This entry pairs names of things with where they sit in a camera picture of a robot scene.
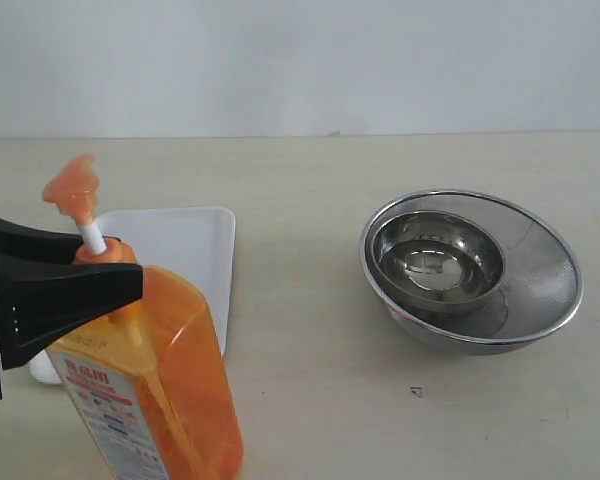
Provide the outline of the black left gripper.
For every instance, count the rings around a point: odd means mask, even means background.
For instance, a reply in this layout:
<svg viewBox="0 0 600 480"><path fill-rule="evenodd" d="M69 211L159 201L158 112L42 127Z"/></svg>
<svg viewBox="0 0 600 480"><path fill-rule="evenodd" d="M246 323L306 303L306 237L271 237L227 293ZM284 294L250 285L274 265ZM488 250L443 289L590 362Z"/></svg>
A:
<svg viewBox="0 0 600 480"><path fill-rule="evenodd" d="M0 218L2 368L25 365L62 336L143 297L142 267L123 263L118 238L106 240L107 252L93 256L79 234Z"/></svg>

